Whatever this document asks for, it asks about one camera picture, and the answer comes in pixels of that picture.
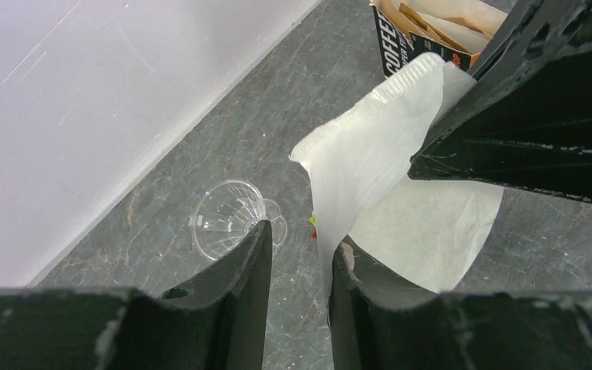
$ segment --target white wall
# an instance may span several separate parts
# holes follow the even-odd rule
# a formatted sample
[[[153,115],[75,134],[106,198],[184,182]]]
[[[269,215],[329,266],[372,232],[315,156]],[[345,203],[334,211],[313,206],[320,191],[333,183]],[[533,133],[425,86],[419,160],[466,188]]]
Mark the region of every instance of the white wall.
[[[317,0],[0,0],[0,286],[38,281]]]

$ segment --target black plastic part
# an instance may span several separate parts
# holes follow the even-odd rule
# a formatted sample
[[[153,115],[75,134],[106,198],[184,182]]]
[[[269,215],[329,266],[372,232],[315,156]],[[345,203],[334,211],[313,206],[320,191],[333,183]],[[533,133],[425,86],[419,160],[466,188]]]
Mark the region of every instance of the black plastic part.
[[[592,0],[518,2],[470,72],[409,176],[592,203]]]
[[[333,275],[335,368],[592,369],[592,293],[437,296],[348,239]]]
[[[271,224],[155,299],[132,288],[0,290],[0,368],[261,369]]]

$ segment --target paper coffee filter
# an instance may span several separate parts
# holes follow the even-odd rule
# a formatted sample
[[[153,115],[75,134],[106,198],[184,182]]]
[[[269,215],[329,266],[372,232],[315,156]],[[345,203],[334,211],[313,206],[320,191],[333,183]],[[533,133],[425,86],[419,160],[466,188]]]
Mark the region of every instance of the paper coffee filter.
[[[453,288],[466,273],[489,234],[503,188],[413,181],[407,171],[432,121],[473,83],[438,55],[421,54],[293,149],[290,158],[311,181],[326,294],[332,256],[347,234],[432,291]]]

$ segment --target scratched black surface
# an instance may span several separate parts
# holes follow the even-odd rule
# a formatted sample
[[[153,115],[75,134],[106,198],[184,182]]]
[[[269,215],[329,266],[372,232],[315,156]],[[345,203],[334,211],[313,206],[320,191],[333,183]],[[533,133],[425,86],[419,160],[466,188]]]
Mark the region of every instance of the scratched black surface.
[[[491,1],[509,11],[514,0]],[[307,174],[288,160],[307,133],[382,81],[366,0],[324,0],[99,223],[44,286],[132,285],[151,294],[208,265],[187,218],[215,183],[276,200],[290,232],[274,252],[265,368],[332,369]],[[461,291],[592,288],[592,206],[506,190]]]

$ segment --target open box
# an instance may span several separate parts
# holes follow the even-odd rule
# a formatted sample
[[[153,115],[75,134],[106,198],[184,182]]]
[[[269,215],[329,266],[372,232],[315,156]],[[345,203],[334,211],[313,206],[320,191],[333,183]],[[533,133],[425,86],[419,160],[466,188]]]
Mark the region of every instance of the open box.
[[[479,0],[372,0],[371,7],[386,77],[424,52],[466,71],[506,18]]]

